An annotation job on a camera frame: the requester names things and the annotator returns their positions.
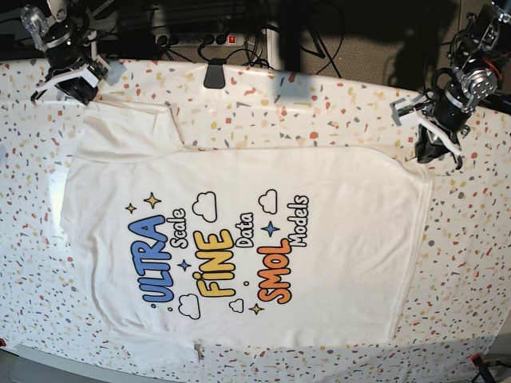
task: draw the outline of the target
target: terrazzo table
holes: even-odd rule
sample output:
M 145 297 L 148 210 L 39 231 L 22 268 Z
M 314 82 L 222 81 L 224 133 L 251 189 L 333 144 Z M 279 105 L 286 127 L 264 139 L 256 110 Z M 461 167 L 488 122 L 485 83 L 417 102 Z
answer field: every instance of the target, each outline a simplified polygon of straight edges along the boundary
M 103 100 L 172 105 L 199 150 L 358 145 L 414 156 L 417 129 L 391 120 L 401 90 L 334 78 L 226 66 L 227 85 L 203 87 L 206 65 L 113 64 Z M 0 63 L 0 338 L 61 357 L 174 381 L 449 381 L 474 375 L 511 303 L 511 117 L 479 108 L 435 174 L 426 232 L 396 338 L 389 344 L 303 349 L 207 347 L 202 362 L 140 371 L 109 339 L 77 284 L 60 210 L 82 135 L 76 101 L 30 94 L 45 61 Z

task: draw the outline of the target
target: blue star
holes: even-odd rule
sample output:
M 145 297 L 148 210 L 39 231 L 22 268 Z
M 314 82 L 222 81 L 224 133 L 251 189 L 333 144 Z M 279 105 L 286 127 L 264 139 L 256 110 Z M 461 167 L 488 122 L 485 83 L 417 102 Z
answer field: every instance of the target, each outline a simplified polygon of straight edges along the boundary
M 280 230 L 278 227 L 273 226 L 273 224 L 270 223 L 266 227 L 262 227 L 261 230 L 266 230 L 268 234 L 271 236 L 273 234 L 273 231 Z
M 186 271 L 187 267 L 190 267 L 191 265 L 188 265 L 186 261 L 183 259 L 183 262 L 180 265 L 177 265 L 179 267 L 183 267 L 183 271 Z

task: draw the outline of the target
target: yellow star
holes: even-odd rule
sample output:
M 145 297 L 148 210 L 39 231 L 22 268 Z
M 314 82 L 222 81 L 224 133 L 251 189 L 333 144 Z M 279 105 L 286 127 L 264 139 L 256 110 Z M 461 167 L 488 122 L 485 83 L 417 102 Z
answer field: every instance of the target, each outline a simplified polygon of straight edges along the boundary
M 131 214 L 133 214 L 133 210 L 136 210 L 136 209 L 137 209 L 137 208 L 136 208 L 136 207 L 134 207 L 132 204 L 130 204 L 130 205 L 126 208 L 126 210 L 129 210 L 129 212 L 130 212 Z
M 249 310 L 252 310 L 255 312 L 255 315 L 257 315 L 260 311 L 264 310 L 262 309 L 261 307 L 257 306 L 257 303 L 255 304 L 254 307 L 251 307 Z
M 154 198 L 154 194 L 151 193 L 151 196 L 147 199 L 144 199 L 144 202 L 149 202 L 151 204 L 151 207 L 154 209 L 154 205 L 161 201 L 159 199 Z

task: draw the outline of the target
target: t-shirt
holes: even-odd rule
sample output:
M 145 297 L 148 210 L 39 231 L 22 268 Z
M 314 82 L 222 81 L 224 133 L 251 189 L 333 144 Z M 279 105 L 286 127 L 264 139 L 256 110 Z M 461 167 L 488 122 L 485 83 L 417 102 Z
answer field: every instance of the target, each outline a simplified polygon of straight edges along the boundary
M 138 363 L 393 336 L 430 201 L 422 165 L 368 148 L 192 151 L 153 105 L 92 103 L 84 123 L 61 224 Z

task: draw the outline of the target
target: black clip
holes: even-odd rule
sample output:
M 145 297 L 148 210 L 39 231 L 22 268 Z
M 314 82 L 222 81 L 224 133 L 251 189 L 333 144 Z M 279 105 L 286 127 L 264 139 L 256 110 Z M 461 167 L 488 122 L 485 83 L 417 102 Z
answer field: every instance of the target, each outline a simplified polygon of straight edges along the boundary
M 224 58 L 212 58 L 208 63 L 208 70 L 204 78 L 204 87 L 208 89 L 223 89 L 225 87 Z

